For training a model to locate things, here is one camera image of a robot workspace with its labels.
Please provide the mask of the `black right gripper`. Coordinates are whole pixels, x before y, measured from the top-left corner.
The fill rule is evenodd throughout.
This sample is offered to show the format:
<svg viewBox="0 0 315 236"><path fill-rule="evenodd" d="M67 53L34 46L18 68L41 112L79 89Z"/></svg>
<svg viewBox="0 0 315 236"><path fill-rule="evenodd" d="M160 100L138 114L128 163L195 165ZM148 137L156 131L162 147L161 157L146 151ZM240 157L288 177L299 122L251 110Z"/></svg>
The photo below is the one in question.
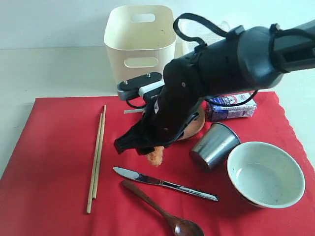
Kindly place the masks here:
<svg viewBox="0 0 315 236"><path fill-rule="evenodd" d="M139 155L147 155L157 147L168 148L171 142L183 135L193 120L191 117L201 106L207 92L199 67L188 59L173 59L163 70L164 87L157 98L157 111L152 111L144 121L144 129L150 143L137 122L124 135L114 141L118 154L135 149Z"/></svg>

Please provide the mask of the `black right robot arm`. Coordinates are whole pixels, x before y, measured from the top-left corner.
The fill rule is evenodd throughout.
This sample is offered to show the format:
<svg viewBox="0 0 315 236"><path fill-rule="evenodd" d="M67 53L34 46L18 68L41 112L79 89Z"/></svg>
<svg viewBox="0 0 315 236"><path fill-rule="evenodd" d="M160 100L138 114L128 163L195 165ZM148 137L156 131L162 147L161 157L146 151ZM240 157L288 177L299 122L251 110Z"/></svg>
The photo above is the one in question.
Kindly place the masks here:
<svg viewBox="0 0 315 236"><path fill-rule="evenodd" d="M283 75L315 66L315 23L292 29L238 27L225 39L173 59L163 70L164 86L146 106L140 121L114 142L122 153L148 154L182 137L207 97L269 89Z"/></svg>

